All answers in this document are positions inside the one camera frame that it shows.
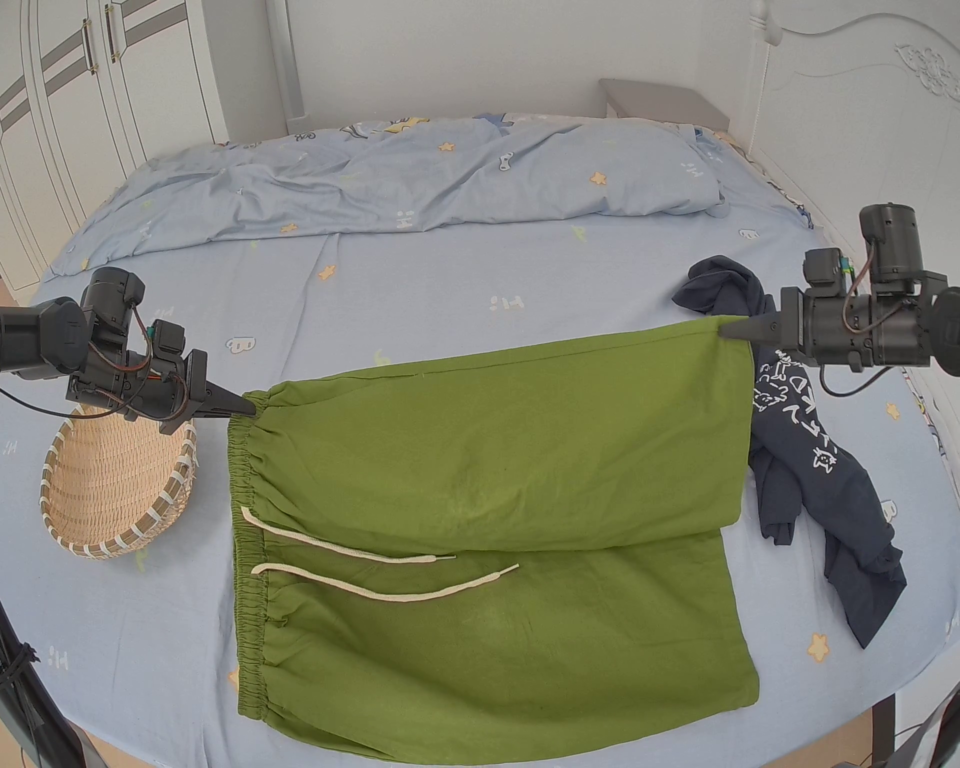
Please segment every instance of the white wardrobe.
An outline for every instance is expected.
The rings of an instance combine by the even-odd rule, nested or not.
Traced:
[[[0,276],[28,301],[146,160],[285,133],[262,0],[2,0]]]

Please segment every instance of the white drawstring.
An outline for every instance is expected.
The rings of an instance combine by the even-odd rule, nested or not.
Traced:
[[[294,565],[287,565],[284,563],[261,563],[251,571],[251,574],[253,576],[258,576],[265,570],[280,570],[284,573],[292,573],[293,575],[301,576],[304,579],[310,579],[311,581],[320,582],[321,584],[326,584],[330,587],[342,589],[345,592],[352,592],[353,594],[360,595],[361,597],[367,597],[371,600],[381,600],[385,603],[420,603],[424,600],[435,600],[438,597],[446,597],[451,594],[456,594],[457,592],[462,592],[465,589],[472,589],[474,587],[480,587],[484,584],[489,584],[490,582],[495,582],[504,573],[510,573],[510,571],[516,570],[519,567],[519,563],[514,563],[509,568],[504,568],[503,570],[498,570],[494,573],[488,573],[486,576],[481,576],[479,579],[473,579],[473,581],[463,582],[462,584],[455,584],[452,587],[438,589],[436,592],[423,592],[421,594],[384,594],[383,592],[374,592],[370,589],[364,589],[363,587],[349,584],[348,582],[342,582],[339,579],[329,579],[326,576],[318,576],[316,573],[303,570],[303,568],[297,568]]]
[[[346,555],[349,558],[373,560],[376,563],[403,564],[435,563],[437,560],[454,560],[457,557],[456,555],[442,555],[441,557],[438,557],[437,555],[415,555],[414,557],[409,558],[389,558],[386,555],[377,555],[373,552],[364,552],[362,549],[350,549],[349,547],[341,546],[340,544],[334,544],[332,541],[314,539],[306,534],[298,533],[297,531],[288,531],[285,528],[275,528],[273,525],[269,525],[263,520],[254,517],[253,513],[247,507],[241,507],[240,514],[243,515],[243,518],[250,525],[255,525],[257,528],[262,528],[264,531],[269,531],[275,536],[283,536],[286,539],[293,539],[294,541],[300,541],[301,543],[310,544],[311,546],[319,546],[321,549],[328,549],[330,552],[336,552],[338,555]]]

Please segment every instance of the robotic arm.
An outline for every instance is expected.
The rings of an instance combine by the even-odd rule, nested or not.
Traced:
[[[252,403],[206,380],[206,352],[184,359],[183,328],[163,320],[145,327],[137,306],[144,284],[133,273],[101,267],[81,302],[61,297],[33,307],[0,308],[0,372],[21,378],[69,376],[66,398],[160,422],[172,435],[189,419],[254,416]],[[131,320],[146,355],[127,350]]]
[[[960,376],[960,288],[924,269],[913,208],[869,205],[860,211],[860,230],[867,263],[850,288],[840,249],[807,251],[809,288],[780,289],[780,312],[723,325],[720,335],[782,349],[808,366],[848,365],[854,372],[929,366],[932,355]],[[868,272],[871,292],[858,296]]]

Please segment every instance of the orange star print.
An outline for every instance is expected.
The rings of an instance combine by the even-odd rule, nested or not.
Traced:
[[[810,647],[806,649],[806,653],[808,656],[812,656],[818,664],[822,664],[830,653],[827,636],[813,633],[813,641],[810,643]]]

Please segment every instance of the woven basket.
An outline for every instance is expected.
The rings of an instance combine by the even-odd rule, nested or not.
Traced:
[[[93,413],[98,409],[74,411]],[[148,419],[67,419],[43,465],[43,523],[57,544],[81,557],[133,552],[183,512],[196,466],[190,421],[167,436]]]

